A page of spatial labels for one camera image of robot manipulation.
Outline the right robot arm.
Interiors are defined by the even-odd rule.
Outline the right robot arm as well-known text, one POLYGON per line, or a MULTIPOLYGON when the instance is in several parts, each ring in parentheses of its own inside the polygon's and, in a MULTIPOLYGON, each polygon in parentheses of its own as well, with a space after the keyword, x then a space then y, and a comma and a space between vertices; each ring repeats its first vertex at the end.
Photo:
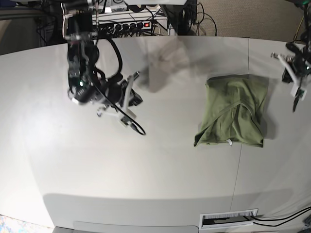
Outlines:
POLYGON ((79 105, 99 102, 105 107, 138 106, 142 97, 121 73, 123 60, 116 43, 99 29, 96 0, 62 0, 62 36, 68 43, 68 96, 79 105), (96 64, 100 57, 98 40, 111 45, 118 61, 117 71, 107 77, 96 64))

